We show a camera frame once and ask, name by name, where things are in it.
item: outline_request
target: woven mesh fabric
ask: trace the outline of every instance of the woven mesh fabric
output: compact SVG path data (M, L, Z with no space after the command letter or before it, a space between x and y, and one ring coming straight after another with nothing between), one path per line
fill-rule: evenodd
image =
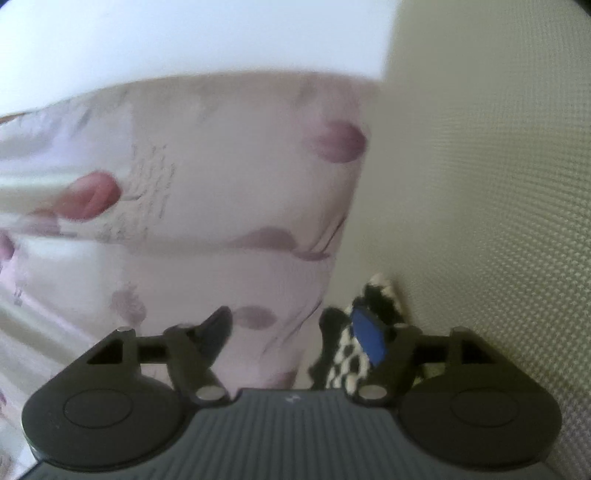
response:
M591 17L571 0L408 0L329 301L398 282L560 402L550 464L591 478Z

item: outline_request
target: silver screw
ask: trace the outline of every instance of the silver screw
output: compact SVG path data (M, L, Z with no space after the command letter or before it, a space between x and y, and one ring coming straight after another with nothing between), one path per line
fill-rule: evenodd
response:
M218 387L217 385L207 385L197 390L195 395L199 400L209 403L219 401L225 397L226 389L223 387Z
M381 385L364 385L359 389L359 396L367 401L382 400L387 395L388 390Z

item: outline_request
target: white surface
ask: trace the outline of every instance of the white surface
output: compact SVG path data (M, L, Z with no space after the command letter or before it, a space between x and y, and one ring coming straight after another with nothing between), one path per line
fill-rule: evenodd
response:
M182 73L380 79L399 1L13 0L0 10L0 115Z

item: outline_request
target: blue object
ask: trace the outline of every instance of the blue object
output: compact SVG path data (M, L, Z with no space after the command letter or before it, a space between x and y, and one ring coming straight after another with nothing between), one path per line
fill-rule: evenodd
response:
M386 357L387 326L366 309L356 307L351 313L353 335L369 357L373 367Z

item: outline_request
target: beige textured surface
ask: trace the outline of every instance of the beige textured surface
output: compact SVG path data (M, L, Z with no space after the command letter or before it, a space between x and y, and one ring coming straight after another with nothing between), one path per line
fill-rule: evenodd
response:
M329 300L377 271L559 400L550 463L591 476L591 18L569 0L403 2Z

